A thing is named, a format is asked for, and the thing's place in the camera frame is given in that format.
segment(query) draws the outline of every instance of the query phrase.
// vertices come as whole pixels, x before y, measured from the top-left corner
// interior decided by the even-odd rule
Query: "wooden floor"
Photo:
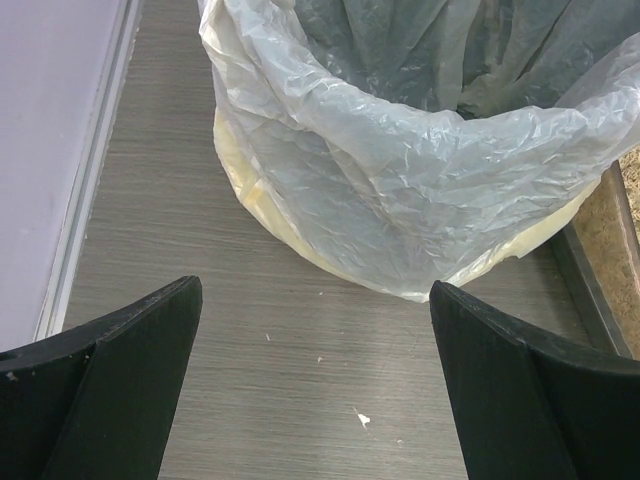
[[[318,270],[235,200],[198,23],[146,1],[66,327],[201,277],[164,480],[466,478],[428,307]],[[547,248],[468,290],[585,341]]]

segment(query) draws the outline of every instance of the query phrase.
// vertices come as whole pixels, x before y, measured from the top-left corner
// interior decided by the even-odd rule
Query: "plastic bag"
[[[200,1],[238,198],[381,292],[528,253],[640,143],[635,0]]]

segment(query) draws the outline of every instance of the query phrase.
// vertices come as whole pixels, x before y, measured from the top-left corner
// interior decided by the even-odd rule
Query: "floor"
[[[197,31],[195,0],[146,1],[66,328],[202,279],[163,480],[466,478],[428,306],[320,271],[243,210]],[[468,291],[586,341],[546,247]]]

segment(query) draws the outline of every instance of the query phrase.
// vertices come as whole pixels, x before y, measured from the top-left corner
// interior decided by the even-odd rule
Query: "trash bag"
[[[200,0],[218,155],[305,258],[415,301],[557,232],[640,143],[637,0]]]

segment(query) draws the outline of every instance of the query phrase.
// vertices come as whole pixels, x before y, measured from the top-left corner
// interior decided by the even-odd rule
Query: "trash bin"
[[[562,228],[640,143],[640,2],[200,0],[236,195],[425,301]]]

